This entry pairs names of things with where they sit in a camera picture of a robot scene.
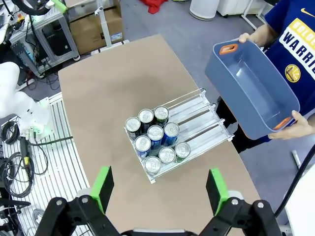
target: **gray floor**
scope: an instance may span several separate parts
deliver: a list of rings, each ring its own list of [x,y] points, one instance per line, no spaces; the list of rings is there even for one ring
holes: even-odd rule
[[[161,34],[182,61],[199,87],[206,88],[208,99],[215,102],[218,92],[204,75],[204,69],[215,43],[237,38],[252,28],[240,17],[224,19],[217,15],[210,22],[194,19],[189,14],[189,2],[168,1],[159,13],[151,15],[139,0],[122,0],[125,38],[130,41]],[[47,84],[37,83],[35,90],[25,92],[35,99],[51,96],[53,91]],[[252,180],[262,199],[268,200],[275,210],[280,204],[297,171],[290,152],[297,150],[303,160],[315,142],[314,136],[289,141],[271,141],[241,153]],[[286,224],[283,212],[279,223]]]

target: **can lid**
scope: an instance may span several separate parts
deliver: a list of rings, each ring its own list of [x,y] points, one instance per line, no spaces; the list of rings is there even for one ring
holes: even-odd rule
[[[143,109],[139,112],[139,120],[143,123],[149,123],[153,120],[153,112],[149,109]]]
[[[168,118],[168,109],[164,106],[159,106],[154,109],[154,115],[158,119],[167,119]]]
[[[130,117],[126,120],[126,129],[130,132],[135,132],[140,128],[140,120],[137,117]]]
[[[160,158],[161,162],[169,164],[175,160],[175,151],[170,147],[163,147],[159,151],[158,157]]]
[[[179,126],[176,123],[169,122],[165,125],[164,132],[168,137],[176,137],[179,134]]]
[[[178,143],[175,146],[175,152],[179,157],[188,157],[190,154],[190,146],[186,142]]]
[[[134,145],[138,151],[147,151],[151,148],[151,140],[147,136],[141,135],[136,138]]]
[[[148,129],[148,136],[153,141],[160,140],[161,138],[163,138],[163,135],[164,135],[164,131],[163,131],[163,128],[161,126],[152,125]]]
[[[161,169],[162,163],[155,156],[148,157],[144,162],[144,168],[150,173],[156,173]]]

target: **white container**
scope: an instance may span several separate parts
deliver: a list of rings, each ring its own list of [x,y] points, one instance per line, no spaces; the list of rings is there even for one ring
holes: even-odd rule
[[[190,13],[193,17],[210,21],[216,16],[220,0],[191,0]]]

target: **can dispenser rack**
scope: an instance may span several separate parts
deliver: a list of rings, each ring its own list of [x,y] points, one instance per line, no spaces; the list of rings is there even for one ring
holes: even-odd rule
[[[180,128],[176,142],[169,147],[174,148],[179,142],[187,142],[190,145],[191,152],[182,162],[178,163],[174,161],[169,164],[162,163],[161,169],[154,175],[145,171],[151,183],[155,183],[156,178],[166,172],[193,160],[226,140],[231,141],[234,137],[230,135],[225,128],[223,124],[224,119],[220,119],[216,114],[216,105],[211,104],[205,94],[206,90],[200,88],[162,104],[162,106],[169,109],[168,122],[174,122],[178,124]],[[128,138],[137,155],[134,140],[129,136]],[[141,158],[137,155],[143,169],[145,160],[150,156],[158,156],[158,152],[163,147],[164,146],[161,146],[159,149],[151,150],[146,158]]]

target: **brown table surface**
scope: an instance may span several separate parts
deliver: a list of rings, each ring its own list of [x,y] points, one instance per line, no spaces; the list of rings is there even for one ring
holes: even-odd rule
[[[79,61],[59,72],[63,100],[90,185],[111,165],[115,187],[106,215],[122,232],[135,227],[185,228],[199,233],[213,214],[205,184],[219,168],[228,188],[248,203],[259,199],[232,143],[224,142],[150,184],[124,131],[125,120],[143,108],[197,88],[159,35]],[[243,235],[232,229],[229,236]]]

